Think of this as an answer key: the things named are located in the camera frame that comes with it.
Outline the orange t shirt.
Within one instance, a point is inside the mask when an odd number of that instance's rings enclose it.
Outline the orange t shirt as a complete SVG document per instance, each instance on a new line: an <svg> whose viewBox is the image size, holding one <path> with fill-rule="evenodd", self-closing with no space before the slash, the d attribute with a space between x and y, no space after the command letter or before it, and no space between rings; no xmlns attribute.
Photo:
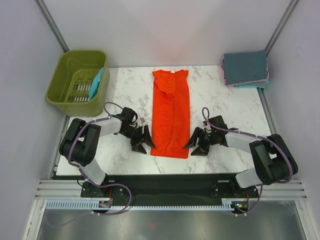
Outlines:
<svg viewBox="0 0 320 240"><path fill-rule="evenodd" d="M190 139L189 71L157 70L152 73L152 156L187 159L185 145Z"/></svg>

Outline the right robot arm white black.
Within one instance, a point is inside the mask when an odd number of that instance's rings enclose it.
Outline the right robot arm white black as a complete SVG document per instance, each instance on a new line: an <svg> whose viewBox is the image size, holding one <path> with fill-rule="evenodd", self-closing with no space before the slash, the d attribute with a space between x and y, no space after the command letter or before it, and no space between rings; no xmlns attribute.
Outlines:
<svg viewBox="0 0 320 240"><path fill-rule="evenodd" d="M185 149L195 147L192 156L207 156L214 145L251 154L254 167L237 173L229 184L233 196L242 196L248 187L290 181L298 173L298 165L279 134L267 137L244 134L237 128L228 128L221 115L205 123L210 125L210 130L196 127L184 146Z"/></svg>

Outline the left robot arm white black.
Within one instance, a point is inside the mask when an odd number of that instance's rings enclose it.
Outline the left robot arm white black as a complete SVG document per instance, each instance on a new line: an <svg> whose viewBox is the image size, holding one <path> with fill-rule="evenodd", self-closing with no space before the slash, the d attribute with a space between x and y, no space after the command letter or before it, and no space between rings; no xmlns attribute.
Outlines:
<svg viewBox="0 0 320 240"><path fill-rule="evenodd" d="M76 167L87 182L92 184L92 191L99 197L110 191L108 175L95 159L100 137L120 134L130 139L131 150L146 154L143 144L155 149L149 126L138 126L137 113L129 108L122 108L121 113L109 115L86 122L75 118L67 129L59 146L60 155Z"/></svg>

